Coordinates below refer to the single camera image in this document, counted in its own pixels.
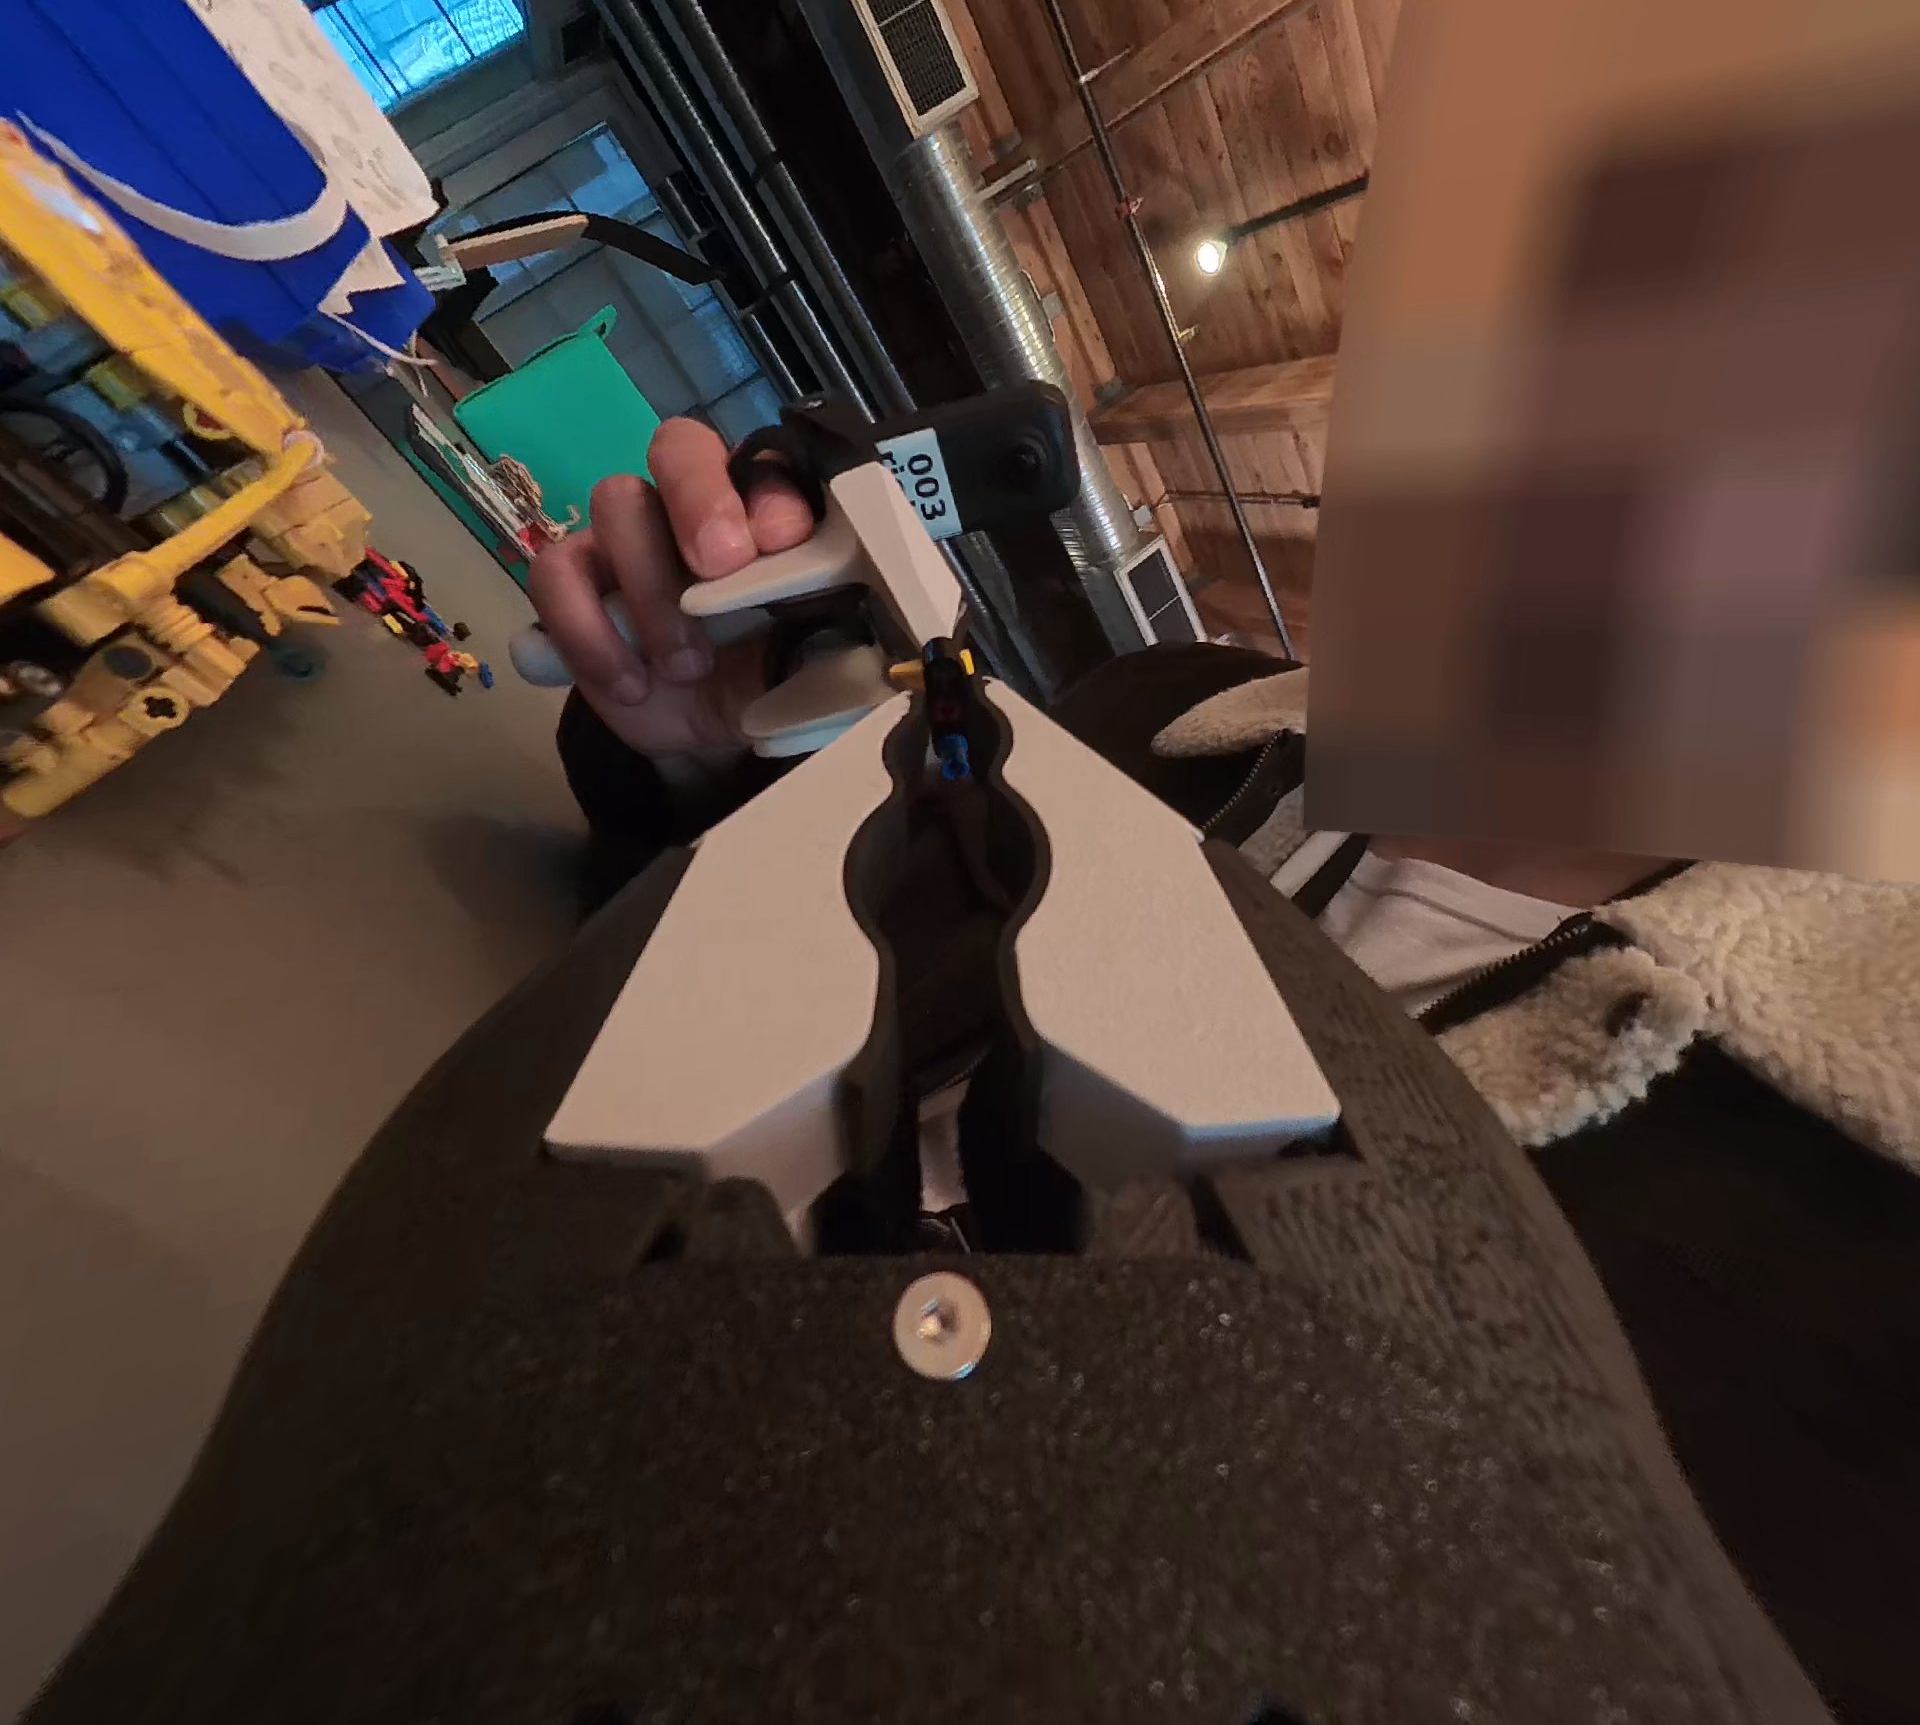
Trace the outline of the white air vent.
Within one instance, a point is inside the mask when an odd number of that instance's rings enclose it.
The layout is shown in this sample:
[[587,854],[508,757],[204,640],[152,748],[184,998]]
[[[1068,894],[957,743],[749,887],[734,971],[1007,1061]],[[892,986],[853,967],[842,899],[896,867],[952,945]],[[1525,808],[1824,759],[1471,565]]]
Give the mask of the white air vent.
[[952,125],[981,90],[945,0],[851,0],[913,138]]
[[1206,626],[1164,536],[1144,536],[1115,566],[1116,587],[1148,647],[1204,647]]

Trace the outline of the person's right forearm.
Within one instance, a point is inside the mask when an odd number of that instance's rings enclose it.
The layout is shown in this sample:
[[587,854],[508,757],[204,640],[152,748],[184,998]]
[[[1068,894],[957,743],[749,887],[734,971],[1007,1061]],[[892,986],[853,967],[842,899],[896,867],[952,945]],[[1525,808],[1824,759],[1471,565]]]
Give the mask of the person's right forearm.
[[589,914],[660,852],[692,844],[766,783],[766,761],[754,753],[638,753],[578,689],[562,705],[557,736],[569,792],[587,825],[578,887]]

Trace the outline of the person's right hand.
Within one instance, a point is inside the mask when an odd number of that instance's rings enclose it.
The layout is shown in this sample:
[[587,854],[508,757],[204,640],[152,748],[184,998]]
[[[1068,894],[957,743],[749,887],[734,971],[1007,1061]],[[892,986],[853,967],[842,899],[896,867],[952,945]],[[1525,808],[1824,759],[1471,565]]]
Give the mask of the person's right hand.
[[675,771],[751,753],[743,712],[765,693],[760,643],[716,644],[685,590],[802,545],[814,516],[785,473],[740,492],[710,426],[673,416],[645,473],[591,492],[589,522],[535,560],[535,617],[594,716],[629,750]]

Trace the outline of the person's white shirt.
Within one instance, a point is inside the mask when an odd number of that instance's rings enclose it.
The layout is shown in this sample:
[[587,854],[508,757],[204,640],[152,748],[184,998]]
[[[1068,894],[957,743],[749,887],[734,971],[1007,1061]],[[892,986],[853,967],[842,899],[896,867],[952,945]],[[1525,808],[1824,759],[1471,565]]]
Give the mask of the person's white shirt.
[[1407,1016],[1420,1016],[1577,912],[1424,858],[1380,858],[1364,848],[1319,920],[1380,992]]

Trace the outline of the black brick assembly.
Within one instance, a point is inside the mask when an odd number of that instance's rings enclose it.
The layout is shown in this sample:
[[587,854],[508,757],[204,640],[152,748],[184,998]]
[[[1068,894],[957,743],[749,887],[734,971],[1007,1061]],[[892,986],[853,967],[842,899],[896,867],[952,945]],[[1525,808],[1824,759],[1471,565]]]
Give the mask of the black brick assembly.
[[954,639],[935,639],[921,657],[921,699],[925,705],[927,745],[939,777],[948,785],[968,785],[976,777],[976,736],[984,716],[973,651]]

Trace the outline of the black curved pole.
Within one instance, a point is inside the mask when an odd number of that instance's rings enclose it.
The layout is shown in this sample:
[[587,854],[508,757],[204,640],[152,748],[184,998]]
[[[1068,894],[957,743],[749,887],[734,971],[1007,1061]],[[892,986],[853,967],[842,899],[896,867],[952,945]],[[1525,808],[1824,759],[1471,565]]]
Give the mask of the black curved pole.
[[720,276],[699,252],[618,219],[585,215],[581,237],[691,286],[713,286]]

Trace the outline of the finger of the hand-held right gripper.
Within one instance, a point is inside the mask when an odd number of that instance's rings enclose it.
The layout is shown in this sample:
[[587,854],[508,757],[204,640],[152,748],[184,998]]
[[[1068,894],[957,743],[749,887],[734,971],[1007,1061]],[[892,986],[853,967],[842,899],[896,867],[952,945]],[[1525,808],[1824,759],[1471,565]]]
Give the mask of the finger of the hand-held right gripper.
[[828,508],[851,527],[859,569],[899,628],[903,652],[925,657],[929,647],[951,643],[966,599],[896,477],[882,462],[853,465],[828,481]]
[[740,714],[740,732],[763,759],[819,753],[875,708],[909,697],[894,668],[889,652],[873,644],[802,657],[791,677]]

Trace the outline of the wooden sheet holder board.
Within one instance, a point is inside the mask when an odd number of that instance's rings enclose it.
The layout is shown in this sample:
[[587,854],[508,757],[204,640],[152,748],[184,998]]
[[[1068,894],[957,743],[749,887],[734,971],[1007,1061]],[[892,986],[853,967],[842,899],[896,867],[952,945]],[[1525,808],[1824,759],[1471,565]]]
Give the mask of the wooden sheet holder board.
[[592,217],[585,213],[538,213],[463,230],[455,237],[438,234],[431,247],[432,266],[447,275],[466,276],[469,273],[492,270],[497,264],[538,259],[587,238],[591,221]]

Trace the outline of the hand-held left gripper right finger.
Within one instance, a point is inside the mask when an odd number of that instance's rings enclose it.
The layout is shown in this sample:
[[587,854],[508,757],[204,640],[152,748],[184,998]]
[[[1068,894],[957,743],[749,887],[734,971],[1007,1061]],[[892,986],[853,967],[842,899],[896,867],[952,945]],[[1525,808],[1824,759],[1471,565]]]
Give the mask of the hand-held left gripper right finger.
[[1005,1034],[973,1078],[981,1239],[1083,1239],[1095,1193],[1270,1162],[1341,1106],[1201,833],[1009,687],[996,844],[1026,844]]

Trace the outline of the silver ventilation duct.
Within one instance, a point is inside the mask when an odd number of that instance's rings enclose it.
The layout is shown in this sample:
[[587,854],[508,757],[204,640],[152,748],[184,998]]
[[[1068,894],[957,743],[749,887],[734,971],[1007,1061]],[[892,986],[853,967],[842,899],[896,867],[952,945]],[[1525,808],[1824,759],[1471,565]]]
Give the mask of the silver ventilation duct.
[[[943,3],[973,69],[960,26],[963,4]],[[982,383],[999,391],[1045,381],[1066,401],[1073,495],[1068,507],[1055,512],[1055,528],[1111,644],[1118,651],[1146,647],[1116,587],[1115,566],[1136,551],[1140,538],[1161,534],[1136,522],[1134,508],[1116,484],[1092,436],[1091,415],[1058,353],[1045,298],[1005,225],[1003,204],[991,198],[979,170],[965,118],[982,99],[981,81],[973,71],[979,101],[952,125],[927,138],[913,138],[853,3],[799,4],[868,136],[906,233]]]

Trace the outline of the teal tray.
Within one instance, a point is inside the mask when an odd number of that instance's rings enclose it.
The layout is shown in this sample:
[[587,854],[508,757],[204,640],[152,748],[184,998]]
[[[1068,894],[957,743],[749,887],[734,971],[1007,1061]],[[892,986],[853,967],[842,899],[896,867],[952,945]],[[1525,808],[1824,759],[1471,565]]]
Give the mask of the teal tray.
[[445,487],[447,500],[469,519],[474,534],[490,547],[495,560],[501,565],[529,560],[520,512],[497,482],[492,465],[415,401],[407,404],[407,426],[423,468]]

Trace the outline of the yellow toy brick car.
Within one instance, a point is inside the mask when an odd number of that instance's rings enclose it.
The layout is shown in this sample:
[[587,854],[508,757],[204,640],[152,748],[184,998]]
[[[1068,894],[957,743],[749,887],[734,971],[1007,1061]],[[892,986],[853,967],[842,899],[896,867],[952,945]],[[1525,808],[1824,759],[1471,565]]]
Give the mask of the yellow toy brick car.
[[5,311],[81,339],[189,457],[165,519],[88,416],[5,386],[5,836],[216,705],[278,639],[335,626],[329,584],[372,516],[321,436],[17,127],[5,127]]

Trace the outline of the blue plastic bin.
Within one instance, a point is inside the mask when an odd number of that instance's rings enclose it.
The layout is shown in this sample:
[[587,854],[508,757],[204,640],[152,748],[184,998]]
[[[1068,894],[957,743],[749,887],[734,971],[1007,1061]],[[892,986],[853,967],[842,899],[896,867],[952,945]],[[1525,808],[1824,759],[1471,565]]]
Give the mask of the blue plastic bin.
[[108,208],[172,289],[235,348],[276,369],[383,369],[409,353],[434,296],[351,206],[322,248],[244,264],[123,217],[39,148],[21,116],[150,198],[238,225],[311,204],[322,166],[203,29],[187,0],[2,0],[5,125]]

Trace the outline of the green bin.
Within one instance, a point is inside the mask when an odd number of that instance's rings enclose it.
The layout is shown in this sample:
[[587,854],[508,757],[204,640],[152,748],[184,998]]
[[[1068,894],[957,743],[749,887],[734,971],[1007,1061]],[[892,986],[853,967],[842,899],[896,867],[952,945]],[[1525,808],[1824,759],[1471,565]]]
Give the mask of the green bin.
[[492,466],[523,466],[541,514],[561,527],[587,516],[602,481],[649,475],[660,415],[613,355],[617,321],[617,309],[602,306],[452,406]]

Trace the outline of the wooden stick model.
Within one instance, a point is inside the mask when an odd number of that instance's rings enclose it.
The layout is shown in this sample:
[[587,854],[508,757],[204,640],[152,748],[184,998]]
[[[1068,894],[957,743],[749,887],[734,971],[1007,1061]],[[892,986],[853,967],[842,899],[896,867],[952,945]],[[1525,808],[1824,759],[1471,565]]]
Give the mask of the wooden stick model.
[[581,520],[576,508],[565,519],[553,516],[531,468],[514,457],[495,462],[470,459],[469,473],[478,508],[490,516],[501,538],[516,545],[520,559],[531,560],[548,545],[565,541]]

